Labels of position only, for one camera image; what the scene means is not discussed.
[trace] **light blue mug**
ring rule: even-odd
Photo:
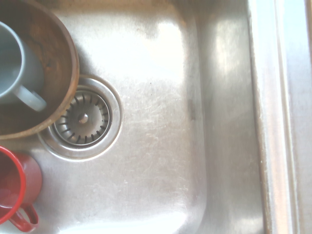
[[[6,24],[0,22],[0,104],[24,102],[42,111],[46,102],[37,93],[43,87],[42,65],[34,52]]]

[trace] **stainless steel sink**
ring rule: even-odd
[[[41,135],[0,142],[43,172],[33,233],[263,233],[246,2],[38,2],[122,119],[114,142],[83,159]],[[0,233],[19,232],[6,222]]]

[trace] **sink drain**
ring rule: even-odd
[[[101,78],[80,75],[66,112],[38,136],[43,146],[59,158],[88,160],[103,155],[112,145],[121,120],[116,91]]]
[[[110,113],[103,98],[90,91],[77,91],[70,107],[54,127],[66,142],[88,145],[104,137],[109,124]]]

